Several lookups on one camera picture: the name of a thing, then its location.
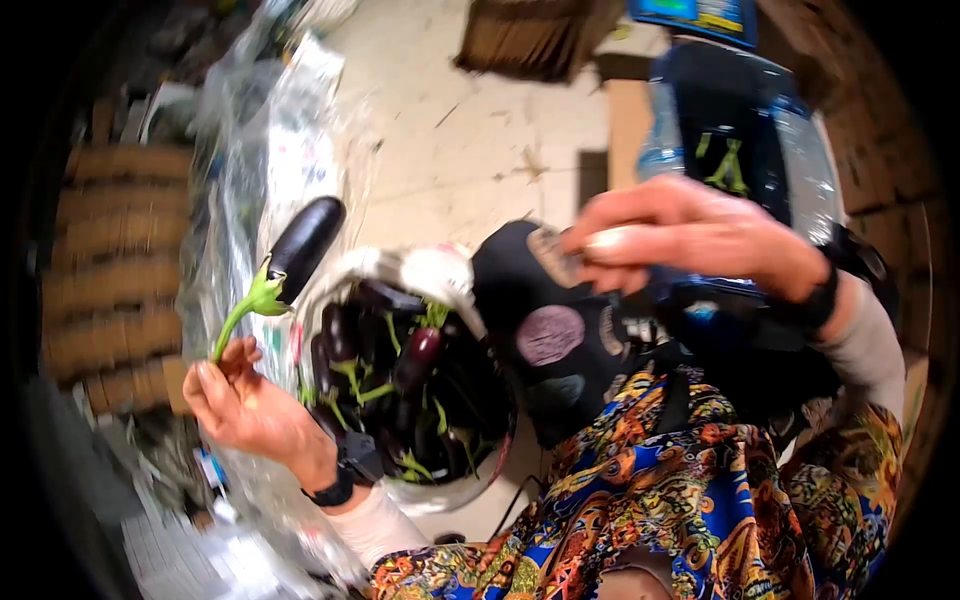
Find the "black watch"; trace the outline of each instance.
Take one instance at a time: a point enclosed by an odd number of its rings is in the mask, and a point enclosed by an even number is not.
[[[340,506],[353,496],[353,484],[372,485],[383,477],[383,465],[373,438],[348,431],[337,443],[337,479],[325,490],[308,492],[300,489],[317,506]]]
[[[771,300],[770,310],[775,320],[782,324],[799,327],[807,339],[815,339],[837,303],[837,282],[840,274],[830,265],[827,281],[813,288],[806,300],[798,303]]]

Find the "purple patch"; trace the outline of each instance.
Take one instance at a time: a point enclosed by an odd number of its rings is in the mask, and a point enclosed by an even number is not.
[[[569,306],[544,306],[527,315],[516,348],[534,367],[555,363],[584,342],[584,319]]]

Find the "forearm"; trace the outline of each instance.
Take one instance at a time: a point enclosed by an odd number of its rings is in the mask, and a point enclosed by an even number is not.
[[[307,491],[324,490],[336,478],[336,459],[295,466],[291,469]],[[364,567],[371,568],[384,555],[421,548],[428,541],[390,499],[381,486],[353,486],[346,504],[321,507],[327,521]]]
[[[358,490],[363,491],[361,496],[357,495]],[[367,569],[387,554],[429,544],[417,525],[398,508],[382,486],[355,486],[349,508],[347,506],[335,507],[344,510],[323,510],[333,530],[360,557]]]
[[[905,367],[897,333],[870,287],[840,273],[833,316],[817,349],[837,371],[850,402],[871,402],[902,422]]]

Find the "fingernail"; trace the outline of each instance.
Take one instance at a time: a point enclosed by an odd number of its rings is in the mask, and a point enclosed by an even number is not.
[[[213,381],[213,373],[210,372],[209,363],[199,363],[197,365],[197,375],[200,376],[200,382],[202,384],[210,383]]]
[[[626,228],[612,228],[597,231],[587,236],[587,249],[590,251],[607,250],[623,241]]]

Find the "colorful patterned fabric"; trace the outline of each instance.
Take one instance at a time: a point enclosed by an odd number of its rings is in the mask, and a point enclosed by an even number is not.
[[[665,379],[635,374],[554,452],[549,489],[490,543],[400,552],[376,598],[593,596],[624,549],[673,559],[680,598],[843,598],[882,559],[900,480],[900,426],[865,406],[777,468],[770,438],[691,379],[685,431],[654,435]]]

